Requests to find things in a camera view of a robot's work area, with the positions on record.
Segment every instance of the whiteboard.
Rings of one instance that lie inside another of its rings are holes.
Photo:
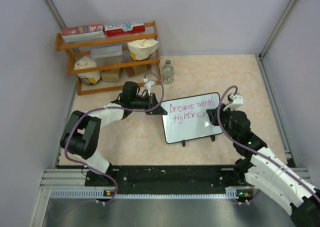
[[[221,134],[221,128],[213,126],[206,114],[207,109],[217,108],[219,101],[216,92],[163,101],[161,106],[168,112],[162,115],[167,144]]]

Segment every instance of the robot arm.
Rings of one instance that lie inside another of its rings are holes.
[[[140,87],[135,82],[126,82],[123,86],[122,93],[112,103],[104,106],[105,109],[98,110],[87,115],[77,127],[77,131],[72,135],[68,152],[76,155],[82,162],[88,166],[106,173],[110,167],[110,163],[103,158],[97,150],[100,127],[104,127],[114,121],[125,119],[132,113],[132,109],[149,110],[158,104],[156,95],[150,93],[150,86],[154,86],[153,80],[145,84],[148,93],[145,95],[138,95]],[[145,112],[147,115],[167,115],[168,113],[159,105],[152,111]],[[65,148],[67,139],[79,118],[84,113],[81,111],[74,111],[64,129],[60,146]]]
[[[320,190],[295,174],[277,158],[263,140],[251,131],[251,122],[247,115],[243,111],[236,110],[243,104],[240,94],[229,95],[228,99],[229,104],[222,104],[221,110],[224,111],[220,112],[224,129],[233,140],[258,153],[254,154],[236,143],[233,144],[236,151],[245,157],[239,159],[234,166],[234,176],[239,184],[248,183],[267,194],[290,215],[295,226],[320,226],[320,203],[314,196],[320,197]],[[211,124],[219,125],[218,109],[207,109],[206,112]],[[303,185],[312,190],[314,195]]]

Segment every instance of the clear container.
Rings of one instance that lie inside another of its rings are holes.
[[[165,84],[169,85],[174,81],[174,67],[170,60],[165,61],[165,65],[162,67],[162,80]]]
[[[91,58],[94,60],[101,58],[117,57],[122,55],[123,53],[121,45],[91,49]]]

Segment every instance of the handwritten text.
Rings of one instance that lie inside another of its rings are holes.
[[[182,124],[184,120],[198,118],[199,116],[202,115],[202,112],[201,113],[199,111],[193,112],[193,110],[196,107],[206,107],[206,106],[209,107],[213,105],[214,105],[213,96],[211,96],[211,98],[209,98],[208,100],[195,102],[189,105],[183,104],[179,106],[173,106],[173,104],[170,103],[170,113],[174,113],[172,118],[173,123]]]

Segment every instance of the cable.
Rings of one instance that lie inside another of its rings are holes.
[[[263,153],[260,153],[248,146],[245,146],[243,145],[242,143],[239,143],[238,141],[232,139],[230,137],[230,135],[227,133],[227,131],[224,129],[224,126],[222,125],[222,122],[221,122],[221,119],[220,119],[220,111],[221,111],[221,105],[222,105],[222,101],[224,100],[224,98],[226,97],[226,95],[228,94],[228,92],[235,88],[235,92],[234,92],[234,95],[238,92],[238,87],[235,86],[235,85],[232,85],[230,86],[222,95],[221,99],[220,99],[220,102],[219,102],[219,105],[218,105],[218,109],[217,109],[217,119],[218,119],[218,123],[219,123],[219,126],[222,130],[222,132],[224,133],[224,135],[229,139],[231,140],[233,143],[235,143],[237,146],[249,151],[249,152],[252,152],[253,154],[255,155],[259,155],[261,157],[263,157],[264,159],[266,159],[267,161],[271,162],[272,164],[274,164],[275,166],[277,166],[278,168],[280,168],[282,171],[284,171],[288,176],[291,177],[291,179],[293,179],[294,181],[296,181],[298,184],[300,184],[301,186],[303,186],[315,199],[316,201],[319,202],[320,204],[320,198],[312,191],[312,189],[310,189],[305,183],[303,183],[300,179],[298,179],[297,177],[295,177],[292,173],[290,173],[289,171],[287,171],[286,169],[282,168],[280,164],[278,164],[277,162],[275,162],[273,159],[269,158],[268,156],[264,155]]]
[[[156,104],[154,107],[152,107],[152,108],[150,108],[150,109],[143,109],[143,110],[130,109],[130,108],[124,108],[124,107],[118,107],[118,106],[110,106],[110,107],[107,107],[107,108],[108,108],[108,109],[120,109],[120,110],[125,110],[125,111],[132,111],[132,112],[149,112],[149,111],[155,110],[159,105],[161,105],[161,103],[162,103],[162,101],[163,101],[163,99],[164,99],[164,96],[165,96],[165,88],[164,88],[164,85],[163,85],[161,79],[160,79],[159,76],[157,76],[155,73],[147,72],[147,73],[145,73],[144,78],[146,78],[148,74],[154,75],[154,76],[157,78],[157,80],[160,82],[160,85],[161,85],[161,88],[162,88],[162,95],[161,95],[161,99],[160,99],[160,101],[159,101],[158,104]],[[90,169],[91,171],[96,172],[96,173],[98,173],[98,174],[100,174],[100,175],[103,175],[103,176],[107,177],[108,179],[110,179],[110,180],[114,183],[114,185],[115,185],[114,193],[113,193],[111,199],[109,199],[109,201],[106,202],[106,204],[109,204],[109,203],[111,203],[111,202],[115,199],[115,197],[116,197],[116,195],[117,195],[117,192],[118,192],[118,184],[117,184],[117,182],[115,181],[115,179],[112,178],[110,175],[108,175],[108,174],[106,174],[106,173],[103,173],[103,172],[101,172],[101,171],[99,171],[99,170],[97,170],[97,169],[95,169],[95,168],[92,168],[91,166],[88,166],[85,162],[82,162],[82,161],[80,161],[80,160],[76,160],[76,159],[70,158],[70,157],[68,156],[69,143],[70,143],[70,140],[71,140],[72,136],[74,135],[75,131],[78,129],[78,125],[79,125],[79,124],[81,123],[81,121],[82,121],[87,115],[89,115],[90,113],[96,112],[96,111],[102,111],[102,110],[105,110],[105,108],[103,107],[103,108],[95,108],[95,109],[89,110],[88,112],[84,113],[84,114],[78,119],[78,121],[75,123],[74,127],[72,128],[68,139],[66,140],[66,143],[65,143],[65,146],[64,146],[64,156],[65,156],[66,159],[69,160],[69,161],[72,161],[72,162],[79,163],[79,164],[81,164],[81,165],[87,166],[88,169]],[[83,202],[75,205],[75,206],[72,207],[71,209],[69,209],[63,216],[61,216],[61,217],[59,217],[59,218],[54,218],[54,217],[53,217],[53,213],[51,212],[51,213],[50,213],[51,218],[52,218],[52,220],[55,221],[55,222],[60,221],[60,220],[63,219],[66,215],[68,215],[72,210],[76,209],[77,207],[81,206],[81,205],[84,204],[84,203],[93,202],[93,201],[95,201],[95,200],[86,200],[86,201],[83,201]]]
[[[81,169],[81,174],[82,174],[84,177],[87,177],[87,176],[84,174],[84,169],[85,169],[85,168],[82,168],[82,169]]]
[[[253,198],[248,201],[248,204],[251,204],[251,202],[254,201],[254,200],[260,195],[260,193],[261,193],[261,191],[258,190],[258,192],[255,194],[255,196],[253,196]]]
[[[148,90],[145,89],[144,91],[142,91],[142,94],[139,95],[139,96],[144,96],[144,94],[147,93],[147,92],[148,92]]]

